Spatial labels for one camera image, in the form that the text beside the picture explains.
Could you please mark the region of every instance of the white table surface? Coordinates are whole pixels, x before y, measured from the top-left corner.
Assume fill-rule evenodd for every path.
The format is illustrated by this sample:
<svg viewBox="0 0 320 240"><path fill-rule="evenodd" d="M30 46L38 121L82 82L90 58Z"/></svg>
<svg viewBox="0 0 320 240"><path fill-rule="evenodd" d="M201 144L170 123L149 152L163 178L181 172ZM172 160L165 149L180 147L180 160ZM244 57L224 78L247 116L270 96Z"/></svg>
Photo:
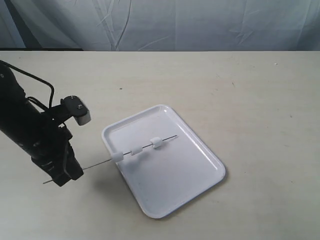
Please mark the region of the white table surface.
<svg viewBox="0 0 320 240"><path fill-rule="evenodd" d="M109 157L105 126L166 104L228 169L223 183L154 220L114 163L63 187L42 185L49 177L1 133L0 239L320 238L320 52L26 51L0 59L51 82L55 104L69 95L87 104L89 124L67 122L83 167ZM28 96L48 102L45 85L15 75Z"/></svg>

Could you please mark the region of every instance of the white tray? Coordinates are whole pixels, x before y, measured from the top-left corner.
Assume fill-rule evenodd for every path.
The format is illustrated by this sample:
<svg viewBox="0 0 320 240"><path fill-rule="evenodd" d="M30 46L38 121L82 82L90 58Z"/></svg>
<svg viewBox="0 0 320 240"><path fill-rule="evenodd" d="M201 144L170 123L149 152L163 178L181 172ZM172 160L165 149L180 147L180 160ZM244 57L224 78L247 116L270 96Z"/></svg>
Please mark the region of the white tray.
<svg viewBox="0 0 320 240"><path fill-rule="evenodd" d="M187 124L166 105L157 105L125 118L102 131L110 153L129 152L153 137L164 141L154 149L124 156L117 163L142 211L159 219L220 182L224 165Z"/></svg>

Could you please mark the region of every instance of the white foam block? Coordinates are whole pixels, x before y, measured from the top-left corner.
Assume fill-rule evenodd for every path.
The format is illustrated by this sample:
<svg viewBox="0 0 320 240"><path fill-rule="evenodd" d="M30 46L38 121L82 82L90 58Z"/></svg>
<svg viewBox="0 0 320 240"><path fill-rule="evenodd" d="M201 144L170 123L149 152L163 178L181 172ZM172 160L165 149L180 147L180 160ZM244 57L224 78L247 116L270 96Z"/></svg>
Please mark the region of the white foam block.
<svg viewBox="0 0 320 240"><path fill-rule="evenodd" d="M164 143L164 141L158 136L150 139L150 142L153 144L154 149L160 147Z"/></svg>
<svg viewBox="0 0 320 240"><path fill-rule="evenodd" d="M115 163L120 162L124 159L124 153L122 151L112 153L111 158Z"/></svg>
<svg viewBox="0 0 320 240"><path fill-rule="evenodd" d="M143 151L142 146L137 146L131 149L131 156L141 153Z"/></svg>

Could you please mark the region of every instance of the metal rod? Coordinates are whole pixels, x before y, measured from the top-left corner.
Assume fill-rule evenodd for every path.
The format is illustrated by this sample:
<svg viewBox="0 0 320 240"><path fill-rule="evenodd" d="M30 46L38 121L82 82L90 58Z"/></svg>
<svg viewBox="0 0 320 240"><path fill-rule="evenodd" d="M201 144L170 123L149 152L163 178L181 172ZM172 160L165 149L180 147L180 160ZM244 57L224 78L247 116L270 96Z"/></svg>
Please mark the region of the metal rod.
<svg viewBox="0 0 320 240"><path fill-rule="evenodd" d="M170 137L167 137L167 138L163 139L162 141L166 141L166 140L169 140L169 139L173 139L173 138L175 138L175 137L177 137L177 136L178 136L178 135L170 136ZM144 148L150 147L150 146L152 146L152 145L153 145L153 144L151 143L151 144L148 144L148 145L143 146L142 148L144 149ZM128 154L130 154L130 153L131 153L131 151L128 151L128 152L124 153L123 155L128 155ZM95 164L95 165L92 165L92 166L84 167L84 168L82 168L82 170L86 170L86 169L93 168L93 167L95 167L95 166L98 166L98 165L100 165L100 164L104 164L104 163L109 162L109 161L111 161L111 160L112 160L112 158L110 158L110 159L108 159L108 160L105 160L105 161L102 161L102 162L99 162L99 163L97 163L97 164ZM42 183L42 184L47 184L47 183L50 183L50 182L53 182L53 180L51 179L51 180L45 181L45 182Z"/></svg>

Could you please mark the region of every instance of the white backdrop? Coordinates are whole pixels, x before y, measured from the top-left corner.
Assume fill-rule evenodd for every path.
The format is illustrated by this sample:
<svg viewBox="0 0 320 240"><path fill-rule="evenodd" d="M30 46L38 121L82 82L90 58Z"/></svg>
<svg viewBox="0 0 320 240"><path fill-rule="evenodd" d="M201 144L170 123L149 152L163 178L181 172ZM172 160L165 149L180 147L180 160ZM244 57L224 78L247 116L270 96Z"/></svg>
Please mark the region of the white backdrop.
<svg viewBox="0 0 320 240"><path fill-rule="evenodd" d="M12 2L44 48L320 50L320 0ZM0 37L0 47L5 47L8 39Z"/></svg>

